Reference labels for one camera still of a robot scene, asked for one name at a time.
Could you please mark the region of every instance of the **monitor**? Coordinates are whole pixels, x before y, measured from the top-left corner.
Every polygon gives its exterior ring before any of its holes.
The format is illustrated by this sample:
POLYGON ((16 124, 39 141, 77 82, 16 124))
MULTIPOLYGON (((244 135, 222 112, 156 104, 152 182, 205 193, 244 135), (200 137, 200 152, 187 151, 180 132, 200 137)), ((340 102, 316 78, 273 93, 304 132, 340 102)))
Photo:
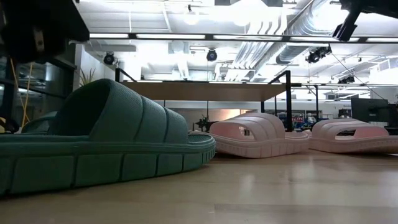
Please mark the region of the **monitor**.
POLYGON ((353 118, 364 122, 389 122, 390 110, 387 100, 351 99, 353 118))

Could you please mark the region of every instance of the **ventilation duct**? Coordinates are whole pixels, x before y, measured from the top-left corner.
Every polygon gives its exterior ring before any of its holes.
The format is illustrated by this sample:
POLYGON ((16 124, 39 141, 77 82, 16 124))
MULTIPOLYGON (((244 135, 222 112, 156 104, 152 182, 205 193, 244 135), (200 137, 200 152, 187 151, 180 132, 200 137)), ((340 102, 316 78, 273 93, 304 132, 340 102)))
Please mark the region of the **ventilation duct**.
MULTIPOLYGON (((328 16, 329 20, 337 20, 328 10, 330 0, 314 0, 310 3, 309 7, 305 9, 302 15, 288 27, 284 34, 285 35, 330 35, 333 32, 333 24, 323 20, 322 17, 328 16)), ((308 46, 289 46, 286 43, 274 43, 271 48, 267 51, 260 62, 255 66, 258 71, 266 63, 268 63, 273 57, 275 57, 276 63, 287 65, 293 61, 293 59, 302 54, 308 49, 308 46)))

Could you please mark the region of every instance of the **ceiling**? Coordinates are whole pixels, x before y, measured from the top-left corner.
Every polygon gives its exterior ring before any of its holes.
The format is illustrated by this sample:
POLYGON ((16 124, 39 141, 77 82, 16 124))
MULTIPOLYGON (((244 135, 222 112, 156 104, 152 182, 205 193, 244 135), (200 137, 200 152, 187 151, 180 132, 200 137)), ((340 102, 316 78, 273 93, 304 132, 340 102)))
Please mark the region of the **ceiling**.
MULTIPOLYGON (((254 2, 259 0, 240 0, 240 2, 254 2)), ((211 34, 257 34, 256 26, 259 21, 269 21, 270 24, 278 23, 270 16, 274 8, 248 7, 244 3, 235 7, 235 11, 229 10, 232 6, 215 6, 214 0, 201 1, 80 1, 77 8, 80 11, 91 33, 93 32, 173 32, 173 33, 211 33, 211 34), (188 2, 192 5, 192 12, 188 11, 188 2)), ((293 7, 284 7, 281 11, 289 23, 298 14, 309 0, 297 0, 293 7)), ((341 11, 339 6, 327 5, 322 13, 317 14, 316 24, 322 28, 334 29, 341 23, 346 12, 341 11)), ((356 24, 358 28, 354 35, 364 36, 396 36, 398 34, 398 19, 380 16, 377 14, 361 14, 356 24)), ((139 60, 141 73, 146 79, 176 79, 181 72, 178 64, 180 57, 170 54, 170 41, 165 40, 96 40, 91 45, 99 45, 95 54, 102 57, 105 52, 101 50, 104 46, 136 46, 135 52, 115 52, 120 60, 128 63, 139 60)), ((242 50, 242 42, 207 42, 207 41, 185 41, 184 61, 187 63, 190 74, 195 74, 189 79, 208 80, 216 75, 224 63, 234 63, 242 50), (205 47, 205 51, 189 50, 192 46, 205 47), (208 48, 215 48, 218 54, 217 61, 206 60, 208 48)), ((347 68, 353 68, 354 73, 362 81, 367 82, 370 76, 370 68, 377 63, 385 61, 388 57, 398 55, 398 45, 371 45, 371 44, 331 44, 333 55, 328 55, 318 63, 308 64, 305 57, 308 50, 296 56, 288 65, 276 65, 275 58, 267 61, 261 68, 255 69, 252 81, 264 81, 273 78, 283 70, 292 71, 293 82, 332 82, 336 83, 347 68)), ((246 52, 247 58, 255 54, 256 48, 246 52)), ((244 75, 233 75, 243 78, 244 75)))

